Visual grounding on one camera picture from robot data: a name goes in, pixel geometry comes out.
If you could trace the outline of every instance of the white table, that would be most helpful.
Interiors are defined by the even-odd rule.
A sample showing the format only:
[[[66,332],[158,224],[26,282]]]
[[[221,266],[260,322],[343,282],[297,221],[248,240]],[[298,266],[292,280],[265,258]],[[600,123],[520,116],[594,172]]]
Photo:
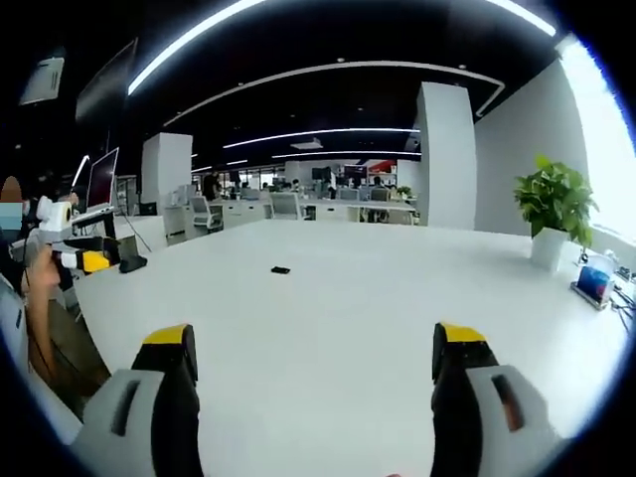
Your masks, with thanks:
[[[328,199],[299,199],[301,207],[317,207],[317,206],[331,206],[331,207],[355,207],[357,209],[378,209],[378,210],[387,210],[387,211],[415,211],[415,207],[407,204],[406,202],[382,202],[382,201],[341,201],[339,199],[336,200],[328,200]],[[210,202],[210,205],[227,205],[227,206],[236,206],[240,204],[250,204],[250,205],[260,205],[265,206],[269,205],[269,201],[258,200],[258,201],[219,201],[219,202]]]
[[[619,317],[568,290],[574,267],[533,268],[530,248],[476,232],[261,221],[153,253],[130,274],[96,273],[77,292],[112,371],[152,331],[194,326],[206,474],[425,476],[436,322],[483,333],[564,437],[613,378],[627,342]]]

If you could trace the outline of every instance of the black ceiling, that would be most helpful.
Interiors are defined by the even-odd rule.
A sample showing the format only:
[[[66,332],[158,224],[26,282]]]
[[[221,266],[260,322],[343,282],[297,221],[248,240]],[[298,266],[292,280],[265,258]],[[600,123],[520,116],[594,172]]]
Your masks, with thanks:
[[[74,95],[130,40],[139,38],[135,66],[138,73],[182,33],[234,2],[116,0],[109,2],[105,10],[90,14],[90,22],[79,20],[78,12],[72,22],[69,18],[51,22],[55,25],[54,34],[47,37],[44,45],[62,45],[67,51],[63,81],[67,82],[64,88],[70,100],[66,109],[73,109]],[[164,126],[180,112],[240,83],[338,64],[337,59],[345,59],[344,64],[393,61],[452,68],[465,65],[469,72],[506,85],[492,107],[556,57],[554,46],[563,33],[544,2],[517,3],[557,26],[557,35],[551,38],[485,0],[263,2],[188,44],[128,99],[126,119],[121,124],[125,125],[125,144],[130,153],[119,164],[118,172],[138,172],[142,140],[161,130],[194,136],[195,152],[199,154],[195,167],[239,159],[264,164],[275,162],[271,155],[298,152],[289,147],[297,141],[261,142],[225,150],[223,145],[314,129],[412,128],[416,95],[423,80],[467,87],[474,112],[496,89],[486,81],[457,74],[405,68],[347,68],[240,90],[182,114]],[[34,51],[44,50],[40,46]],[[41,116],[46,116],[43,122],[47,122],[55,113]],[[73,130],[63,129],[61,124],[65,122],[38,128],[36,135],[44,137],[40,140],[45,143],[54,137],[57,143],[67,143],[66,149],[56,146],[65,153],[59,154],[55,167],[59,172],[72,172],[81,151],[69,146],[73,143]],[[29,151],[28,143],[35,140],[33,135],[24,131],[20,135],[24,154]],[[324,150],[404,150],[407,134],[341,133],[319,138]]]

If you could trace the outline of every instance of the white pillar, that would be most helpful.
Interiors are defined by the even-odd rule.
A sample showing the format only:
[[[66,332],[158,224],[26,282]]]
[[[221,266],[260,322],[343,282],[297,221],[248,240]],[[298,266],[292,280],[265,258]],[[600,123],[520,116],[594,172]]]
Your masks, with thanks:
[[[170,194],[192,182],[192,136],[161,132],[143,144],[141,201],[156,202],[157,213]]]
[[[477,155],[468,90],[423,82],[417,98],[417,121],[421,131],[417,207],[422,223],[474,230]]]
[[[300,180],[300,162],[287,161],[285,162],[285,181],[291,182],[294,179]]]

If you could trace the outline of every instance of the white wall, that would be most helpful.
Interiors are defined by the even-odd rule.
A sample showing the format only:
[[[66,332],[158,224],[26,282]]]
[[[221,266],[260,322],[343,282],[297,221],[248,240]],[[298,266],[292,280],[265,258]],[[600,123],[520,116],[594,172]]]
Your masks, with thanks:
[[[159,197],[192,182],[192,136],[161,133]]]
[[[291,182],[298,179],[301,184],[311,184],[311,170],[314,168],[331,167],[336,172],[341,166],[357,165],[361,159],[323,159],[315,161],[287,161],[285,162],[285,180]],[[387,156],[384,159],[368,159],[365,166],[372,167],[378,162],[393,159]]]
[[[423,223],[473,230],[477,197],[477,159],[473,114],[464,87],[423,82],[418,98],[422,131],[418,208]]]
[[[555,61],[475,124],[478,231],[529,235],[515,203],[515,177],[535,172],[546,154],[587,177],[574,96]]]
[[[397,186],[410,187],[414,194],[419,194],[421,191],[420,166],[419,161],[397,159]]]

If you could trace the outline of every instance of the person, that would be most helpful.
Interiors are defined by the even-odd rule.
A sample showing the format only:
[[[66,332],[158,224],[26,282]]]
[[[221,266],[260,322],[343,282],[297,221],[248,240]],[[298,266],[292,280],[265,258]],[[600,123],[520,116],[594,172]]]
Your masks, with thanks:
[[[208,202],[221,196],[221,186],[219,184],[219,173],[214,171],[203,179],[203,196]]]
[[[43,246],[25,270],[11,257],[9,245],[0,231],[0,274],[27,299],[29,361],[49,386],[56,384],[58,375],[49,334],[49,300],[53,288],[60,283],[52,253],[49,245]]]
[[[395,184],[391,184],[389,186],[389,200],[390,201],[400,201],[401,200],[401,196],[398,194],[398,188],[396,187]]]
[[[374,189],[386,189],[382,179],[379,176],[374,177]],[[388,218],[387,211],[369,209],[368,220],[370,223],[383,223]]]

